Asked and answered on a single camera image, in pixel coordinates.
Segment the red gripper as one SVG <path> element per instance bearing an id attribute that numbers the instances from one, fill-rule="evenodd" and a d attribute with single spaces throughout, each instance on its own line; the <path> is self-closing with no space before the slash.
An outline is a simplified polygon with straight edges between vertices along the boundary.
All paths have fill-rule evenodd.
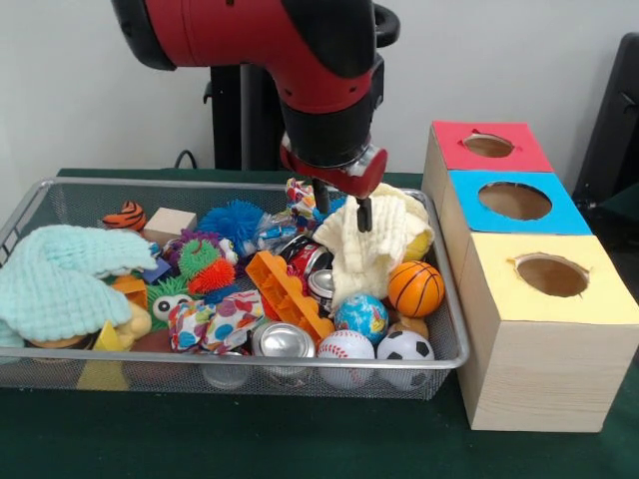
<path id="1" fill-rule="evenodd" d="M 369 195 L 381 183 L 388 153 L 385 149 L 369 145 L 361 157 L 349 166 L 319 168 L 305 164 L 292 151 L 289 138 L 283 138 L 281 160 L 286 168 L 313 178 L 313 189 L 318 211 L 327 216 L 330 209 L 328 185 L 356 197 L 357 227 L 361 233 L 372 230 L 372 205 Z"/>

